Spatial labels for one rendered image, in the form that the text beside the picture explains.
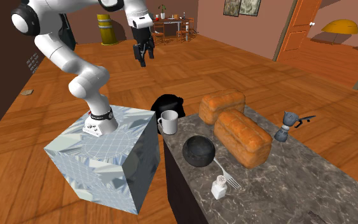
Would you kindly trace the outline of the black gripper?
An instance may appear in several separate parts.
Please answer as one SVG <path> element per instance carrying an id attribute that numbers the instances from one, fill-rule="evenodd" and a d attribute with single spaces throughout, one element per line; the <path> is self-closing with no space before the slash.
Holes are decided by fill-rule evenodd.
<path id="1" fill-rule="evenodd" d="M 145 27 L 145 28 L 137 29 L 132 27 L 131 30 L 134 39 L 137 41 L 137 44 L 133 45 L 135 59 L 137 59 L 140 62 L 141 67 L 145 67 L 146 63 L 144 60 L 144 54 L 147 47 L 148 47 L 149 58 L 150 59 L 154 58 L 155 44 L 151 36 L 150 28 Z"/>

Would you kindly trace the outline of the wooden chair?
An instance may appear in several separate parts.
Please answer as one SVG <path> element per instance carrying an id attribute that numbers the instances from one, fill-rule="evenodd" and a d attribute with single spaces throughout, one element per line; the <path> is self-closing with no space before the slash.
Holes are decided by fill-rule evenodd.
<path id="1" fill-rule="evenodd" d="M 179 23 L 179 30 L 176 32 L 176 40 L 188 41 L 190 20 L 183 20 Z"/>
<path id="2" fill-rule="evenodd" d="M 152 35 L 155 39 L 160 40 L 161 43 L 165 43 L 165 24 L 163 22 L 155 22 L 153 24 Z"/>

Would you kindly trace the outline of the wooden dining table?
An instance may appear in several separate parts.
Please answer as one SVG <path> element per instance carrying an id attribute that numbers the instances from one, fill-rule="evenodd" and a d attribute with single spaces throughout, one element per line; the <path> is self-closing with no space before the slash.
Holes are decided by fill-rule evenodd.
<path id="1" fill-rule="evenodd" d="M 189 37 L 190 36 L 194 36 L 197 35 L 197 32 L 194 28 L 194 24 L 195 24 L 195 19 L 194 18 L 187 18 L 185 17 L 185 13 L 183 13 L 183 16 L 180 17 L 179 15 L 173 15 L 172 18 L 168 18 L 165 16 L 165 10 L 166 7 L 164 4 L 159 5 L 158 7 L 159 9 L 161 9 L 161 13 L 157 14 L 155 19 L 153 20 L 153 23 L 155 22 L 163 22 L 165 24 L 165 26 L 167 24 L 176 24 L 177 25 L 177 30 L 176 32 L 179 30 L 179 23 L 183 20 L 190 20 L 190 25 L 189 25 Z"/>

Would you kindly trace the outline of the yellow cylindrical bin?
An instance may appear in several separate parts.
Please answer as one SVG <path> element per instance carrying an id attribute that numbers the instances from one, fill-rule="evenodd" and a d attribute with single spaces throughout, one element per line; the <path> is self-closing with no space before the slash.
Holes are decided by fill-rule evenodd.
<path id="1" fill-rule="evenodd" d="M 102 38 L 102 45 L 109 46 L 118 44 L 110 16 L 108 14 L 97 14 L 97 20 Z"/>

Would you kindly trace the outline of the black rounded object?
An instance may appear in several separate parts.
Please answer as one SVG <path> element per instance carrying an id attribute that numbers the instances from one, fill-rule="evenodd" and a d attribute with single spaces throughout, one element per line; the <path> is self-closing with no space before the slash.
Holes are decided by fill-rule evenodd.
<path id="1" fill-rule="evenodd" d="M 178 113 L 178 118 L 185 117 L 186 114 L 183 108 L 184 99 L 174 94 L 163 94 L 157 98 L 151 107 L 151 111 L 156 112 L 157 124 L 161 113 L 166 110 L 174 110 Z"/>

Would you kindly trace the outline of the white mug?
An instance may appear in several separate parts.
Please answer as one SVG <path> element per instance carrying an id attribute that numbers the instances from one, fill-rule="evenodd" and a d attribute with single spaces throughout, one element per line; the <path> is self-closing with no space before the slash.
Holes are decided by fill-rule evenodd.
<path id="1" fill-rule="evenodd" d="M 172 135 L 177 132 L 178 113 L 174 110 L 166 110 L 161 113 L 158 123 L 165 134 Z"/>

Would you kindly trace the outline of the brown bread loaf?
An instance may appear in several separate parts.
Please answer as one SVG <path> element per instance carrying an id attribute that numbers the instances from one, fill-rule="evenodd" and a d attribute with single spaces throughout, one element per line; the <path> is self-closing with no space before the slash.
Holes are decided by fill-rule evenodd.
<path id="1" fill-rule="evenodd" d="M 218 116 L 214 135 L 247 169 L 266 162 L 272 147 L 271 135 L 236 109 L 223 111 Z"/>
<path id="2" fill-rule="evenodd" d="M 202 97 L 199 117 L 208 125 L 213 125 L 219 114 L 227 109 L 244 112 L 245 95 L 237 89 L 227 89 L 207 94 Z"/>

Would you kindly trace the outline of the black bowl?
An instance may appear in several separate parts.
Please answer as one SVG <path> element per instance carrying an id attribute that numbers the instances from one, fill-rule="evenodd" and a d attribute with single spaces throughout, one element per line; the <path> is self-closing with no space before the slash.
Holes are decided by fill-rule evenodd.
<path id="1" fill-rule="evenodd" d="M 204 136 L 192 136 L 182 147 L 182 155 L 194 167 L 208 166 L 214 159 L 216 149 L 213 142 Z"/>

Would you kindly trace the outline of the patterned pale blue robot stand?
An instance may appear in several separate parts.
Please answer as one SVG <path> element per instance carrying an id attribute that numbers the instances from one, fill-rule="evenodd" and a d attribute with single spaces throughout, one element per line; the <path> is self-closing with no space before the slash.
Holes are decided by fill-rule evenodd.
<path id="1" fill-rule="evenodd" d="M 112 106 L 118 128 L 83 132 L 83 115 L 44 150 L 81 199 L 138 214 L 160 162 L 154 111 Z"/>

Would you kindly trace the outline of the silver fork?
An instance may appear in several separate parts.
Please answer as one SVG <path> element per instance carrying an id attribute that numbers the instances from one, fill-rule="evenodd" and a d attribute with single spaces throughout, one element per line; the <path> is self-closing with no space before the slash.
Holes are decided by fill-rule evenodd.
<path id="1" fill-rule="evenodd" d="M 228 172 L 225 171 L 223 166 L 217 161 L 216 158 L 214 158 L 214 161 L 221 168 L 223 172 L 223 176 L 226 178 L 228 184 L 235 189 L 240 188 L 241 186 L 235 181 L 235 179 Z"/>

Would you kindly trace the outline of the orange door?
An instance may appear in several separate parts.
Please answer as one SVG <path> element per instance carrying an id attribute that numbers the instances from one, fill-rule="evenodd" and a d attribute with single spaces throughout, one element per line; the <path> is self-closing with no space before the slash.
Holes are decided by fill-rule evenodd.
<path id="1" fill-rule="evenodd" d="M 273 61 L 284 61 L 299 56 L 322 0 L 293 0 L 289 16 L 282 30 Z"/>

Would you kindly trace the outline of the white salt shaker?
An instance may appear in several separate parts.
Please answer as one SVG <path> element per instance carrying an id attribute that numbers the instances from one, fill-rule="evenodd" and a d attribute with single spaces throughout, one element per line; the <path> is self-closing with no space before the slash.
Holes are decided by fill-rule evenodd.
<path id="1" fill-rule="evenodd" d="M 226 178 L 223 175 L 218 175 L 216 180 L 212 183 L 211 193 L 216 200 L 225 196 L 227 191 Z"/>

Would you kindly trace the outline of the grey moka pot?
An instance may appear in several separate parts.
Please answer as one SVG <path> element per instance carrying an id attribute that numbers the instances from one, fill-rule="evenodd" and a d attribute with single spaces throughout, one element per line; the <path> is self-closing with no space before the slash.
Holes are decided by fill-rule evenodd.
<path id="1" fill-rule="evenodd" d="M 281 128 L 274 135 L 274 139 L 281 143 L 286 142 L 290 127 L 292 127 L 296 122 L 299 122 L 299 124 L 297 124 L 295 126 L 295 128 L 298 128 L 300 125 L 303 124 L 304 120 L 306 120 L 307 122 L 310 122 L 310 119 L 312 119 L 314 117 L 315 117 L 315 115 L 300 118 L 295 113 L 285 111 L 283 121 L 282 121 L 283 124 L 282 124 Z"/>

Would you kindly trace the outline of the yellow umbrella lamp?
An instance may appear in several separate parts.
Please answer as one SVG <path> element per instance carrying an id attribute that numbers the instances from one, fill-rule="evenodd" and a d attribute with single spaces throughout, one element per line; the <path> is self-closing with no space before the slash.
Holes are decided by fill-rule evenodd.
<path id="1" fill-rule="evenodd" d="M 358 33 L 358 26 L 357 24 L 348 19 L 339 19 L 334 20 L 324 26 L 321 31 L 334 33 L 336 36 L 332 41 L 332 45 L 334 45 L 334 41 L 339 34 L 357 34 Z"/>

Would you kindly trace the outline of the wall picture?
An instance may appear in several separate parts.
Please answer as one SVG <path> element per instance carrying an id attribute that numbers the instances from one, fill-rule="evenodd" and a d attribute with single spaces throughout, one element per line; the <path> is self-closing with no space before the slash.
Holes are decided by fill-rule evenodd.
<path id="1" fill-rule="evenodd" d="M 239 15 L 257 16 L 261 0 L 225 0 L 223 15 L 238 17 Z"/>

